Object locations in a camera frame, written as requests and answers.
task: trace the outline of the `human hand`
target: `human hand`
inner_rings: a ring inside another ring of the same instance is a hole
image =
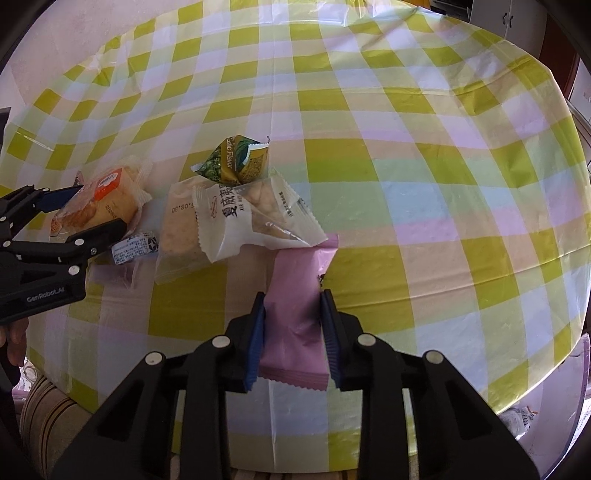
[[[23,318],[0,327],[0,348],[8,342],[8,361],[15,367],[23,367],[25,364],[28,327],[28,318]]]

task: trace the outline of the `bread package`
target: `bread package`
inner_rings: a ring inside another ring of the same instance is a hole
[[[171,185],[160,231],[155,276],[157,284],[176,280],[210,264],[199,245],[193,189],[212,185],[214,182],[200,176]]]
[[[327,239],[314,215],[284,178],[194,189],[199,242],[210,262],[238,255],[245,244],[271,250],[314,247]]]
[[[52,240],[64,242],[70,235],[117,218],[127,223],[131,233],[141,208],[152,198],[143,189],[151,167],[151,162],[129,157],[93,177],[52,219]]]

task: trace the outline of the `pink snack package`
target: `pink snack package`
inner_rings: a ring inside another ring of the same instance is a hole
[[[265,297],[265,346],[259,376],[326,390],[329,366],[319,322],[320,282],[338,248],[336,237],[312,248],[280,250]]]

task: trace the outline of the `plastic tablecloth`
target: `plastic tablecloth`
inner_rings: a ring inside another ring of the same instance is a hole
[[[155,162],[140,228],[158,232],[169,185],[238,133],[270,137],[272,166],[338,235],[324,286],[366,331],[441,350],[496,411],[575,345],[590,186],[560,90],[507,41],[395,0],[204,0],[139,25],[7,127],[0,194],[136,154]],[[187,353],[247,312],[269,262],[245,248],[163,285],[154,257],[94,265],[84,301],[32,319],[30,358],[96,410],[147,352]],[[235,467],[356,465],[358,393],[259,379],[228,404]]]

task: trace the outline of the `green snack bag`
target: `green snack bag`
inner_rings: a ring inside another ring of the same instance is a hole
[[[195,173],[228,186],[250,183],[267,170],[269,144],[236,135],[225,139],[202,164],[191,167]]]

